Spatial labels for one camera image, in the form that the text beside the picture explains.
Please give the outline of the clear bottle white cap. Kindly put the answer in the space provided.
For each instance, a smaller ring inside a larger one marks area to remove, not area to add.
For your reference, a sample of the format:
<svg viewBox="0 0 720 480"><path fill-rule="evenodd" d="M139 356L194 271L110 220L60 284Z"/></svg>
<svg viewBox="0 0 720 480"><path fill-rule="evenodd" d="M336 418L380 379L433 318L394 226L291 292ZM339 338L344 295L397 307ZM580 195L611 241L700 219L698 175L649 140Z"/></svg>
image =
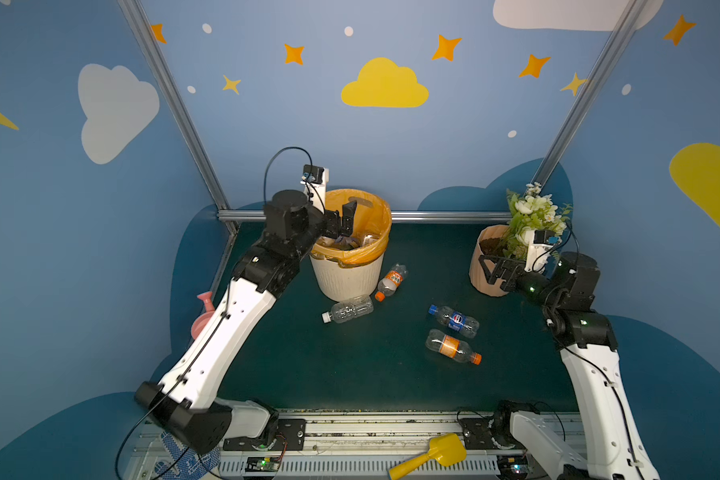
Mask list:
<svg viewBox="0 0 720 480"><path fill-rule="evenodd" d="M374 305L371 298L366 296L358 296L339 302L331 307L331 309L322 314L324 323L342 324L350 320L354 320L374 311Z"/></svg>

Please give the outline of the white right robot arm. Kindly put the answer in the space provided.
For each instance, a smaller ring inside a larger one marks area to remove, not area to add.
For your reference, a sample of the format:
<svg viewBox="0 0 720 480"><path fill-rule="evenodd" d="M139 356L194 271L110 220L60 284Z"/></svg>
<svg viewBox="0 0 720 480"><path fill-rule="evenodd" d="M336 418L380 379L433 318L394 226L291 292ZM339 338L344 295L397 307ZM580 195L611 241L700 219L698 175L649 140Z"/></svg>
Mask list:
<svg viewBox="0 0 720 480"><path fill-rule="evenodd" d="M586 441L579 455L544 423L530 403L503 400L489 429L499 449L522 449L551 479L656 479L620 374L610 320L592 308L600 278L597 262L564 252L550 277L518 260L482 255L485 280L517 291L541 307L570 376Z"/></svg>

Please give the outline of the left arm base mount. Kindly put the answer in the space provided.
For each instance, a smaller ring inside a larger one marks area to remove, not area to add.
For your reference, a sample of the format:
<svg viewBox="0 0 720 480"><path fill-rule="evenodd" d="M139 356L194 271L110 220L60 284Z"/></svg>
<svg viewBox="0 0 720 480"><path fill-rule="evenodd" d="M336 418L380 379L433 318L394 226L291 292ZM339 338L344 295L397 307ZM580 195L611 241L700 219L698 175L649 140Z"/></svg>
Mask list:
<svg viewBox="0 0 720 480"><path fill-rule="evenodd" d="M223 451L302 451L306 440L306 420L304 418L281 418L261 437L226 438L222 443Z"/></svg>

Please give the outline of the pepsi bottle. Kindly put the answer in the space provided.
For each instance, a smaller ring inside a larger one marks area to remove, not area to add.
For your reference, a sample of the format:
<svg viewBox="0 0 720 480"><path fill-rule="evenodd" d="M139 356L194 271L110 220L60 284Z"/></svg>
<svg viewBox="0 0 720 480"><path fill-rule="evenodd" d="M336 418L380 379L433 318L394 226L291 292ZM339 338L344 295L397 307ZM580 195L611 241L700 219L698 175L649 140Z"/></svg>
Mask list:
<svg viewBox="0 0 720 480"><path fill-rule="evenodd" d="M439 324L466 338L475 338L478 333L480 323L475 318L456 311L451 307L431 305L428 313L432 315Z"/></svg>

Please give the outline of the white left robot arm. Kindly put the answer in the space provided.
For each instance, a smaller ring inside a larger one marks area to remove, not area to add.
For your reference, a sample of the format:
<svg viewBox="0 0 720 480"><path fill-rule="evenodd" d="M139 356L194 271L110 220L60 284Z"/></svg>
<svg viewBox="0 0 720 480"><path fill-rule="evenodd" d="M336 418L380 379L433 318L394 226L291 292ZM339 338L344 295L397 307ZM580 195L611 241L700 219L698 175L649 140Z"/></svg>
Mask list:
<svg viewBox="0 0 720 480"><path fill-rule="evenodd" d="M300 271L321 237L354 230L357 201L333 211L296 190L276 193L263 207L261 237L237 262L213 316L182 358L158 382L145 382L135 399L147 416L174 438L204 455L230 438L267 447L278 413L254 401L220 400L221 382L259 320Z"/></svg>

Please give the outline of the orange band bottle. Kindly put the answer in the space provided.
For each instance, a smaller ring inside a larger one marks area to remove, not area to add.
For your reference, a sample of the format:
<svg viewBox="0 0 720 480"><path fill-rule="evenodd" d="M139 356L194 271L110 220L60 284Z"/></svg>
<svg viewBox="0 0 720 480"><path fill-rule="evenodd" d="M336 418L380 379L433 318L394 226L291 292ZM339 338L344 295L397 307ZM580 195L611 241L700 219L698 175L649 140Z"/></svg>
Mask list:
<svg viewBox="0 0 720 480"><path fill-rule="evenodd" d="M437 329L431 329L429 331L425 346L429 350L458 363L480 365L482 362L482 355L474 351L467 342L447 335Z"/></svg>

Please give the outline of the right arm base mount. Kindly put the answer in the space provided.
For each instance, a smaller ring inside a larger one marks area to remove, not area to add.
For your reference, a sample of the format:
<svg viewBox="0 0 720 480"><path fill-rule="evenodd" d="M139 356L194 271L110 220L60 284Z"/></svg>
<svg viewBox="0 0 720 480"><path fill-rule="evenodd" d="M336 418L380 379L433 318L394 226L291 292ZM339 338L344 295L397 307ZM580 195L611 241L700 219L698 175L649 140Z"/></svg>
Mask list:
<svg viewBox="0 0 720 480"><path fill-rule="evenodd" d="M459 418L463 442L467 450L522 450L523 445L511 436L494 433L493 420L488 418Z"/></svg>

